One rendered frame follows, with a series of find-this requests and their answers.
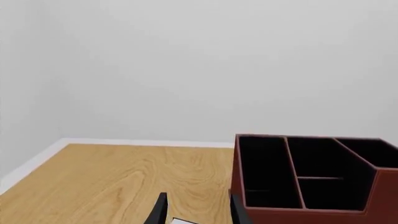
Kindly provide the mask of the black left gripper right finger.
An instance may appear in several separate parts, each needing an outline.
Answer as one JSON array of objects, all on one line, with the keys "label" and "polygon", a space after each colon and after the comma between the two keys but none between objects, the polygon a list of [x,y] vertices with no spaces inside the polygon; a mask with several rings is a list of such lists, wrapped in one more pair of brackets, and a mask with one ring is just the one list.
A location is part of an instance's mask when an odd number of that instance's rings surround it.
[{"label": "black left gripper right finger", "polygon": [[231,194],[230,210],[233,224],[253,224],[238,195]]}]

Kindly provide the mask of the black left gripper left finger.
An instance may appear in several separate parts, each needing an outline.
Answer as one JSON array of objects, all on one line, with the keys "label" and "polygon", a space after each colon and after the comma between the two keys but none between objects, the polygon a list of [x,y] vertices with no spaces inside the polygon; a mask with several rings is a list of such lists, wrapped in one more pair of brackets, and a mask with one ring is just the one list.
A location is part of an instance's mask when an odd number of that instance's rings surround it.
[{"label": "black left gripper left finger", "polygon": [[167,219],[167,193],[161,192],[144,224],[165,224]]}]

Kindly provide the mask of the red-brown desk caddy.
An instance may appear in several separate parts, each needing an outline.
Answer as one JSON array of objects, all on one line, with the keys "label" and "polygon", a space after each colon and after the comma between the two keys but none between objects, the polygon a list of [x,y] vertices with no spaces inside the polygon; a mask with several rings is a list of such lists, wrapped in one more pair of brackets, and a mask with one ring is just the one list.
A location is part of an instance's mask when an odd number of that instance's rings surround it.
[{"label": "red-brown desk caddy", "polygon": [[229,194],[253,224],[398,224],[398,147],[379,138],[237,134]]}]

